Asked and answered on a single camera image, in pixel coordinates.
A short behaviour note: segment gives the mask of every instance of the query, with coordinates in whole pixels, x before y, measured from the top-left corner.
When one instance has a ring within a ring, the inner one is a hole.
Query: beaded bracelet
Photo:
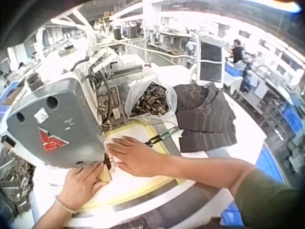
[[[58,197],[56,196],[56,202],[59,206],[61,206],[61,208],[63,208],[65,211],[72,213],[72,214],[76,214],[77,211],[74,211],[70,208],[68,208],[67,206],[65,206],[63,203],[61,203],[61,201],[58,199]]]

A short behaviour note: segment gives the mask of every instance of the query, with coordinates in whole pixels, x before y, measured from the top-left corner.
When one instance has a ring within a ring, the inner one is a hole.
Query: black fabric pile
[[[0,155],[0,214],[13,221],[31,208],[34,166],[3,147]]]
[[[184,129],[179,139],[182,153],[209,151],[237,143],[233,120],[236,118],[224,97],[212,83],[208,87],[183,84],[177,93],[177,120]]]

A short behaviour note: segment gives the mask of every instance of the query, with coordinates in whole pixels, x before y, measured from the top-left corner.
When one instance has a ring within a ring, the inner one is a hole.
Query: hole
[[[23,114],[21,114],[20,112],[17,112],[17,119],[19,122],[23,123],[25,118],[23,116]]]
[[[58,107],[57,99],[53,96],[50,96],[49,98],[47,98],[47,106],[50,109],[55,110]]]

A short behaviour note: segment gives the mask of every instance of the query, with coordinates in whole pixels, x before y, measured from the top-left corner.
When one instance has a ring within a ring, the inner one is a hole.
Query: plastic bag
[[[166,102],[169,108],[169,111],[160,116],[160,115],[153,115],[151,113],[146,113],[143,115],[138,115],[135,117],[130,117],[132,108],[139,100],[139,98],[144,94],[147,87],[152,83],[156,83],[166,89]],[[127,99],[125,102],[125,113],[128,119],[142,119],[145,121],[150,121],[154,119],[161,119],[163,117],[167,118],[168,116],[175,115],[177,109],[177,94],[176,91],[165,82],[160,80],[157,76],[147,76],[144,79],[133,81],[130,83],[130,91],[128,92]]]

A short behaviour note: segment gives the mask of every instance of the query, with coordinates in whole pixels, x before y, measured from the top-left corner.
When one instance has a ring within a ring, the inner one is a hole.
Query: left hand
[[[102,163],[70,169],[63,189],[58,195],[59,201],[71,210],[79,210],[101,187],[106,185],[102,182],[96,182],[102,169]]]

